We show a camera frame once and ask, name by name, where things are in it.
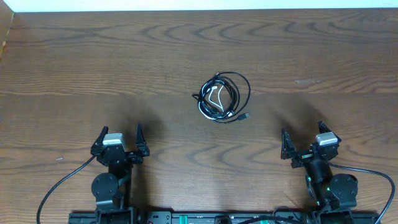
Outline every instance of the black wire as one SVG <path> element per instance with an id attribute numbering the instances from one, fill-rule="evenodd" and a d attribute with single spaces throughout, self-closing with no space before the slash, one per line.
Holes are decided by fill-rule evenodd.
<path id="1" fill-rule="evenodd" d="M 288 206 L 285 206 L 285 205 L 277 207 L 277 208 L 274 210 L 274 212 L 272 212 L 272 216 L 275 216 L 275 217 L 276 217 L 277 211 L 278 211 L 279 209 L 281 209 L 281 208 L 287 208 L 287 209 L 289 209 L 290 212 L 293 213 L 294 217 L 295 217 L 297 220 L 300 220 L 299 217 L 296 216 L 296 213 L 294 213 L 293 210 L 292 210 L 291 208 L 289 208 Z"/>
<path id="2" fill-rule="evenodd" d="M 239 75 L 242 77 L 246 83 L 248 84 L 249 87 L 249 93 L 248 97 L 246 98 L 246 101 L 244 105 L 239 109 L 239 103 L 241 101 L 241 95 L 239 92 L 239 88 L 236 86 L 235 82 L 232 81 L 232 79 L 221 76 L 222 74 L 234 74 L 234 75 Z M 223 85 L 226 89 L 226 91 L 229 94 L 229 97 L 231 98 L 229 102 L 229 106 L 224 110 L 224 112 L 220 112 L 217 108 L 215 108 L 213 105 L 211 105 L 209 102 L 206 101 L 206 95 L 210 92 L 211 88 L 216 85 Z M 213 78 L 209 79 L 205 84 L 202 85 L 199 94 L 194 94 L 192 97 L 198 101 L 198 107 L 199 110 L 202 111 L 206 116 L 209 118 L 212 118 L 212 121 L 218 124 L 229 124 L 234 121 L 240 120 L 242 118 L 239 118 L 239 116 L 235 119 L 232 119 L 236 115 L 238 115 L 243 108 L 247 105 L 249 98 L 250 98 L 250 84 L 249 81 L 246 79 L 245 76 L 238 72 L 219 72 L 217 73 Z"/>
<path id="3" fill-rule="evenodd" d="M 40 203 L 39 209 L 37 210 L 37 215 L 36 215 L 36 222 L 37 224 L 40 224 L 40 213 L 42 212 L 42 208 L 44 206 L 45 201 L 47 200 L 47 198 L 50 196 L 50 194 L 60 185 L 62 184 L 62 182 L 64 182 L 65 180 L 67 180 L 69 177 L 75 175 L 77 172 L 81 171 L 85 166 L 87 166 L 93 159 L 95 158 L 95 156 L 91 157 L 89 160 L 87 160 L 87 162 L 85 162 L 83 165 L 81 165 L 81 167 L 77 168 L 75 171 L 71 172 L 70 174 L 66 175 L 64 178 L 62 178 L 60 181 L 58 181 L 58 183 L 56 183 L 50 190 L 49 192 L 47 192 L 47 194 L 44 196 L 42 203 Z"/>
<path id="4" fill-rule="evenodd" d="M 293 223 L 293 224 L 303 224 L 302 222 L 291 220 L 289 218 L 283 218 L 283 217 L 274 217 L 274 216 L 267 216 L 267 215 L 262 215 L 257 218 L 251 218 L 249 220 L 240 222 L 238 224 L 250 224 L 258 221 L 266 221 L 266 220 L 274 220 L 274 221 L 281 221 L 281 222 L 286 222 L 286 223 Z"/>
<path id="5" fill-rule="evenodd" d="M 391 177 L 389 177 L 387 174 L 383 174 L 382 172 L 378 172 L 378 171 L 359 169 L 359 168 L 347 167 L 347 166 L 342 166 L 342 165 L 336 165 L 336 164 L 332 164 L 330 162 L 329 162 L 329 166 L 340 168 L 340 169 L 346 169 L 346 170 L 352 170 L 352 171 L 358 171 L 358 172 L 365 172 L 365 173 L 368 173 L 368 174 L 380 175 L 380 176 L 386 178 L 390 182 L 390 184 L 391 184 L 390 197 L 388 198 L 386 206 L 384 206 L 384 208 L 381 211 L 379 217 L 374 222 L 374 224 L 379 223 L 381 221 L 381 218 L 383 217 L 383 215 L 386 213 L 387 209 L 390 207 L 390 204 L 392 203 L 392 199 L 394 198 L 394 194 L 396 192 L 396 185 L 394 184 L 394 181 L 391 179 Z"/>

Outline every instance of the wooden table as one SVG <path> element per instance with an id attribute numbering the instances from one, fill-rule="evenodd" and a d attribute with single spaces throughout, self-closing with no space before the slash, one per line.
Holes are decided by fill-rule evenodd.
<path id="1" fill-rule="evenodd" d="M 334 163 L 397 181 L 397 30 L 398 9 L 17 14 L 0 63 L 0 222 L 35 223 L 105 125 L 131 150 L 144 126 L 151 156 L 131 199 L 143 207 L 314 205 L 304 169 L 280 159 L 280 129 L 302 149 L 319 119 L 343 140 Z M 249 79 L 249 119 L 219 125 L 198 111 L 191 94 L 223 70 Z M 42 223 L 94 210 L 91 182 L 106 171 L 94 161 L 64 182 Z M 381 211 L 387 180 L 333 172 L 359 179 L 356 209 Z M 398 222 L 398 200 L 383 221 Z"/>

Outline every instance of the cable connector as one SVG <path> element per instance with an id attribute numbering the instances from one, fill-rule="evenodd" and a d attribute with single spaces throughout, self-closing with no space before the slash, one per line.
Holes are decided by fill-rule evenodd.
<path id="1" fill-rule="evenodd" d="M 239 115 L 238 116 L 238 121 L 241 121 L 241 120 L 246 119 L 246 118 L 250 118 L 250 114 L 247 113 L 247 112 L 244 113 L 244 114 Z"/>

